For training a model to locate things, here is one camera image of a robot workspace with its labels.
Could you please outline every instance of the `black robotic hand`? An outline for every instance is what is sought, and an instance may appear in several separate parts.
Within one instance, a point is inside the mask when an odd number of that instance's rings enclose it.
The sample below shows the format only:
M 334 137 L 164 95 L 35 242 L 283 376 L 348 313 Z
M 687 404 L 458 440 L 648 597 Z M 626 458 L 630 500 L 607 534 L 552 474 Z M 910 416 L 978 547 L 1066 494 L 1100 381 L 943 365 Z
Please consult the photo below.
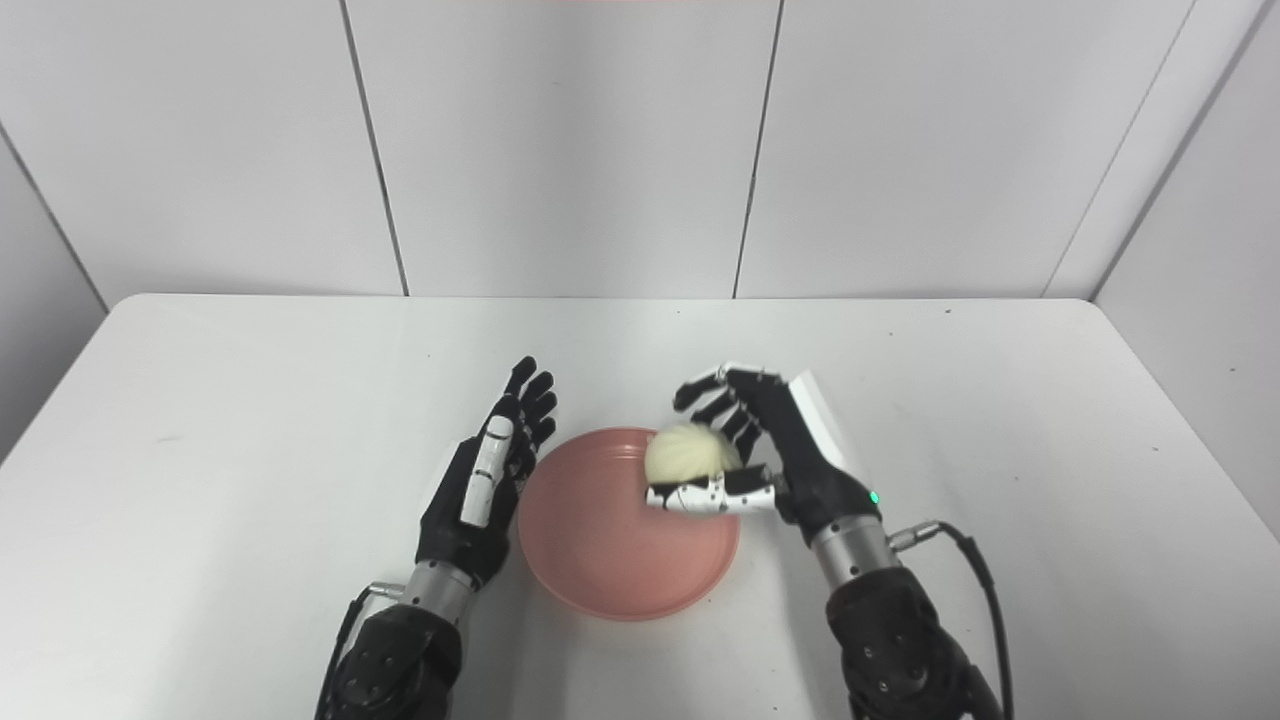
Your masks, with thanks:
M 709 425 L 727 415 L 718 429 L 744 462 L 760 433 L 769 433 L 782 459 L 777 509 L 785 520 L 800 525 L 805 544 L 840 518 L 865 515 L 879 520 L 877 497 L 850 474 L 812 375 L 787 383 L 759 368 L 726 364 L 682 384 L 676 391 L 675 409 L 682 413 L 712 393 L 716 397 L 695 410 L 690 420 Z
M 1011 720 L 1004 624 L 991 573 L 973 538 L 959 536 L 945 523 L 923 523 L 892 539 L 886 536 L 879 498 L 850 471 L 835 421 L 810 374 L 785 382 L 759 368 L 726 364 L 681 386 L 675 409 L 685 411 L 712 393 L 714 397 L 690 419 L 710 425 L 724 416 L 718 429 L 744 462 L 760 434 L 768 433 L 782 459 L 781 482 L 760 465 L 748 466 L 681 484 L 687 488 L 650 488 L 646 502 L 686 512 L 742 512 L 758 506 L 756 500 L 767 493 L 785 520 L 800 525 L 832 588 L 827 623 L 842 650 L 841 670 L 855 719 L 955 720 L 968 714 L 978 720 Z M 777 492 L 769 493 L 773 488 Z M 703 497 L 713 502 L 698 502 Z M 943 530 L 959 536 L 992 602 L 1004 712 L 897 556 Z
M 525 357 L 480 430 L 462 441 L 422 514 L 404 585 L 375 583 L 352 602 L 325 674 L 319 720 L 442 720 L 462 670 L 458 623 L 502 569 L 507 532 L 539 446 L 556 430 L 550 373 Z M 339 656 L 370 593 L 396 600 Z
M 458 445 L 422 514 L 415 562 L 449 562 L 476 589 L 502 568 L 516 502 L 534 471 L 538 448 L 556 432 L 556 420 L 548 416 L 557 402 L 553 378 L 547 372 L 534 377 L 536 372 L 532 357 L 521 360 L 480 432 Z

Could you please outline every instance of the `pink bowl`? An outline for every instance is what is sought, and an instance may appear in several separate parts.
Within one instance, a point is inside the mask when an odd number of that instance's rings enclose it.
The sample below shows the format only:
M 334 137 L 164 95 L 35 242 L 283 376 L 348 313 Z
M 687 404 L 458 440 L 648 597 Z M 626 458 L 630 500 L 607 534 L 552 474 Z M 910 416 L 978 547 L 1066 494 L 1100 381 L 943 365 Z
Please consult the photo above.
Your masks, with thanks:
M 552 594 L 611 620 L 652 620 L 698 602 L 728 570 L 737 518 L 691 518 L 644 503 L 644 451 L 655 433 L 579 436 L 529 478 L 516 528 Z

